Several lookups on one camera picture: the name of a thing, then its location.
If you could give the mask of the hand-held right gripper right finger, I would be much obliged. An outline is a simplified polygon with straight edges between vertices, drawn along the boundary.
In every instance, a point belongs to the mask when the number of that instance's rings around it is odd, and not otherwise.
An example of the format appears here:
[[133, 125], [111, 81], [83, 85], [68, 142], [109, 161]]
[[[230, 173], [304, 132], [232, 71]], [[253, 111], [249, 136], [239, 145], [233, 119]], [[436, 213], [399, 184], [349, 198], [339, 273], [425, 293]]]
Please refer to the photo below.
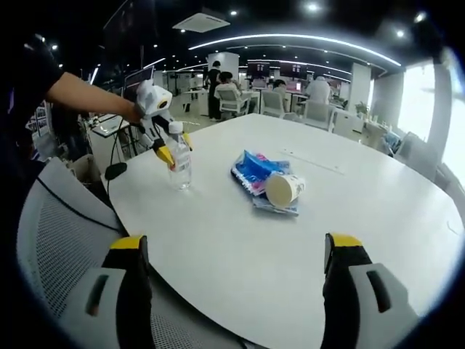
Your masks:
[[418, 323], [408, 290], [357, 238], [325, 235], [322, 348], [394, 348]]

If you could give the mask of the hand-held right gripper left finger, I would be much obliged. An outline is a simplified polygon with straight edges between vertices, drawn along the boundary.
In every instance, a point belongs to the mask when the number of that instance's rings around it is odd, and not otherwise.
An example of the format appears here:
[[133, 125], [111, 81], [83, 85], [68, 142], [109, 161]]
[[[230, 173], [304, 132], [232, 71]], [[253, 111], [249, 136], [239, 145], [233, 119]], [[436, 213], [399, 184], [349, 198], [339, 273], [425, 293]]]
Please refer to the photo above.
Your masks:
[[111, 244], [69, 295], [65, 331], [78, 348], [152, 348], [146, 236]]

